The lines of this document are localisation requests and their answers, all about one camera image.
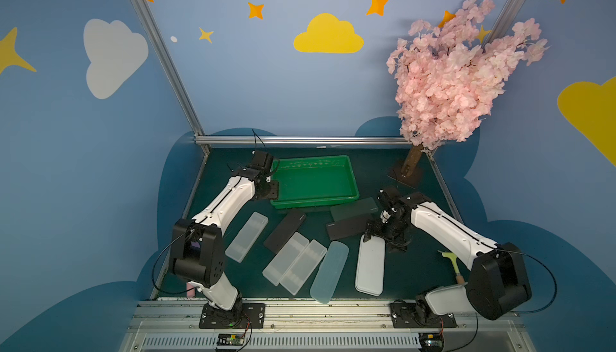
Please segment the dark green pencil case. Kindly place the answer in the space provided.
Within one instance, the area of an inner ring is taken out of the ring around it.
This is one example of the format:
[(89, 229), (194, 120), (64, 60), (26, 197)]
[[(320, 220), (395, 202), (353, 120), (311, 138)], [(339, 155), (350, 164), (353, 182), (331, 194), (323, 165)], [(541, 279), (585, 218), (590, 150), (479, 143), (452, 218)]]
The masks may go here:
[(330, 214), (334, 221), (346, 220), (352, 217), (372, 215), (379, 210), (372, 197), (357, 200), (348, 204), (335, 205), (330, 208)]

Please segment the dark grey pencil case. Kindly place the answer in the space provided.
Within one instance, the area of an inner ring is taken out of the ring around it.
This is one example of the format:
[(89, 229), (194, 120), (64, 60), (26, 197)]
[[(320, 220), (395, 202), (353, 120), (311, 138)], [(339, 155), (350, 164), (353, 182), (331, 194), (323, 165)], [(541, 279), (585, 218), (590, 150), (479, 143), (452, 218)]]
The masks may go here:
[(365, 233), (367, 224), (371, 219), (372, 215), (365, 214), (332, 222), (326, 225), (327, 234), (331, 241), (362, 235)]

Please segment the green plastic storage tray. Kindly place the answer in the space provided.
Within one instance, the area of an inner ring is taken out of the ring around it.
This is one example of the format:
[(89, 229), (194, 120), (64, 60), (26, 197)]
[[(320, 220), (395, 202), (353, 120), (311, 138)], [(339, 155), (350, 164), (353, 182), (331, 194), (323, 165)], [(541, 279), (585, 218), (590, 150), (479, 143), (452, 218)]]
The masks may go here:
[(276, 209), (301, 209), (346, 204), (359, 199), (349, 156), (280, 159), (272, 179), (278, 182)]

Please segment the white opaque pencil case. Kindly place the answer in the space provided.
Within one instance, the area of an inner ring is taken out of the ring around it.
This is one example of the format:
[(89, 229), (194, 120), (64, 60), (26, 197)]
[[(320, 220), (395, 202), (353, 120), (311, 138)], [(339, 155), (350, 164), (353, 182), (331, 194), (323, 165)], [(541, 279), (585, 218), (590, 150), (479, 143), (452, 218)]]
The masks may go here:
[(386, 243), (384, 239), (362, 235), (355, 274), (357, 291), (378, 297), (383, 292)]

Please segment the black pencil case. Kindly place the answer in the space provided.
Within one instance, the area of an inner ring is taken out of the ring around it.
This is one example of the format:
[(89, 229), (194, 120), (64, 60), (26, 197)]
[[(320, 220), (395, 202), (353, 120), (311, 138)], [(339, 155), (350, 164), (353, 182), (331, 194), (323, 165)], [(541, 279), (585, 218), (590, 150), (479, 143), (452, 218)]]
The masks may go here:
[(263, 243), (265, 248), (274, 254), (278, 254), (305, 220), (305, 212), (300, 209), (290, 210), (268, 238), (265, 239)]

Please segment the light teal frosted pencil case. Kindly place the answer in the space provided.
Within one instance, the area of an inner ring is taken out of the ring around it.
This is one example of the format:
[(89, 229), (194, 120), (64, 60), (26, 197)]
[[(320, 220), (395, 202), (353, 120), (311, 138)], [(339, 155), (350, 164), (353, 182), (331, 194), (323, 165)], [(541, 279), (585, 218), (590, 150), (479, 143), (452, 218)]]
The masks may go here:
[(322, 260), (310, 289), (311, 297), (321, 304), (328, 304), (334, 296), (349, 254), (347, 245), (332, 241)]

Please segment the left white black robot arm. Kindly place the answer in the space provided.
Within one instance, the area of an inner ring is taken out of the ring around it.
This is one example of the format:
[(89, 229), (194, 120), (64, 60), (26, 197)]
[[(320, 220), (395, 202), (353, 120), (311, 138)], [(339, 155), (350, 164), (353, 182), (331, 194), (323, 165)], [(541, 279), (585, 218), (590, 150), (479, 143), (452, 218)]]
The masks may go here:
[(274, 157), (255, 150), (249, 164), (235, 170), (223, 190), (191, 219), (173, 226), (168, 271), (202, 292), (217, 310), (230, 312), (239, 292), (225, 275), (224, 234), (250, 201), (276, 200), (278, 182)]

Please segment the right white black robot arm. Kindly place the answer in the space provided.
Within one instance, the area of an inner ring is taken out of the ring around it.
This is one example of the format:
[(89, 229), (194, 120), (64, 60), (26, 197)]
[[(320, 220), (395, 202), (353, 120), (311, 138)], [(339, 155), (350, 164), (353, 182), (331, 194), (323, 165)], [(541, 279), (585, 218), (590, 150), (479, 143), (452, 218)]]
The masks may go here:
[(453, 252), (470, 271), (468, 280), (436, 288), (415, 299), (412, 313), (421, 327), (435, 326), (454, 313), (475, 313), (494, 321), (532, 297), (524, 256), (511, 243), (499, 244), (471, 230), (422, 193), (404, 196), (395, 187), (377, 196), (379, 218), (370, 219), (363, 241), (384, 242), (387, 250), (405, 252), (411, 232), (419, 229)]

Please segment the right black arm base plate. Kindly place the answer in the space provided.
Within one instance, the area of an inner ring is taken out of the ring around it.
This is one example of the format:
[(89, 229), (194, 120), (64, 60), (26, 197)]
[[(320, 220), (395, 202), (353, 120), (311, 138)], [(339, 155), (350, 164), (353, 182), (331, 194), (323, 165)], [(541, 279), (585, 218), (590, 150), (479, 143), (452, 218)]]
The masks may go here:
[(396, 329), (457, 328), (457, 322), (452, 314), (437, 315), (424, 302), (395, 300), (389, 308), (391, 321)]

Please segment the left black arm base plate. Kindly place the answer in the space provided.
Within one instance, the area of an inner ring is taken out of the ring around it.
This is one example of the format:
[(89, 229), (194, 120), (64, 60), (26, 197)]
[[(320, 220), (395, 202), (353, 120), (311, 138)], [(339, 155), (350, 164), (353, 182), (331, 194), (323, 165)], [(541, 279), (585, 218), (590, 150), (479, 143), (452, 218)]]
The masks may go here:
[(232, 310), (225, 311), (205, 304), (199, 319), (200, 329), (240, 329), (246, 326), (262, 329), (265, 319), (264, 303), (242, 302)]

